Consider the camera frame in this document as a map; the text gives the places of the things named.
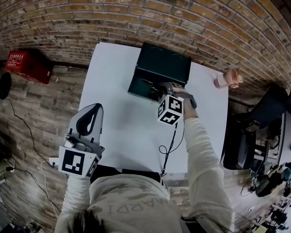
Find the black and white marker cube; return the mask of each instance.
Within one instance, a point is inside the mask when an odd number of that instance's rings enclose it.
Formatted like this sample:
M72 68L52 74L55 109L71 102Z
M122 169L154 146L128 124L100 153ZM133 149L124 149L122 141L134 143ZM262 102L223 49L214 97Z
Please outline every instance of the black and white marker cube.
M183 117L183 99L166 95L159 105L158 121L174 125Z
M60 172L90 179L99 160L100 158L94 153L59 146L58 170Z

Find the hoodie sleeve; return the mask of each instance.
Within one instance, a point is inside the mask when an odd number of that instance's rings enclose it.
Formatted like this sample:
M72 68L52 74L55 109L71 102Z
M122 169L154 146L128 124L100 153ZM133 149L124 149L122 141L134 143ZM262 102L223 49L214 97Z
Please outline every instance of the hoodie sleeve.
M234 212L224 190L224 173L210 138L198 118L185 121L188 152L190 217L209 232L234 231Z
M90 205L89 187L90 180L69 176L62 212L58 217L55 233L67 232L68 223L72 222L73 217L79 211L88 209Z

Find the white tabletop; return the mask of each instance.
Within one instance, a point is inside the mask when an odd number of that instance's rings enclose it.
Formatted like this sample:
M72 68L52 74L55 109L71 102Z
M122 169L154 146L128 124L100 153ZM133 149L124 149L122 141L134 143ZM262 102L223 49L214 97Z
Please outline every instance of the white tabletop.
M79 110L101 103L104 109L100 144L105 147L100 165L132 170L161 172L164 155L159 146L169 148L174 127L157 121L159 104L129 94L140 48L97 44L86 75ZM221 73L192 63L186 89L194 95L197 112L221 157L227 117L228 88L217 89L213 80ZM174 146L183 133L178 124ZM185 140L170 154L166 172L187 172Z

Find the black chair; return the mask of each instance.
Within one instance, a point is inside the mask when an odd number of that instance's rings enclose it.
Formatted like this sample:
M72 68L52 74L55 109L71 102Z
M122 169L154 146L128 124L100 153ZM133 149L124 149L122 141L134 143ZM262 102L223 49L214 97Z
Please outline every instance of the black chair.
M260 102L248 113L229 116L224 141L223 166L230 170L249 169L255 149L267 152L256 145L256 130L268 126L284 112L291 113L291 92L274 84Z

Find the red toolbox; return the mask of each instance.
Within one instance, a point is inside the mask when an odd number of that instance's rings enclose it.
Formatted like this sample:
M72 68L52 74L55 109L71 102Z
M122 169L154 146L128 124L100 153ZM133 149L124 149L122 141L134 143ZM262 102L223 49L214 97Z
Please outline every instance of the red toolbox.
M53 65L45 57L29 51L10 51L4 68L28 80L49 83Z

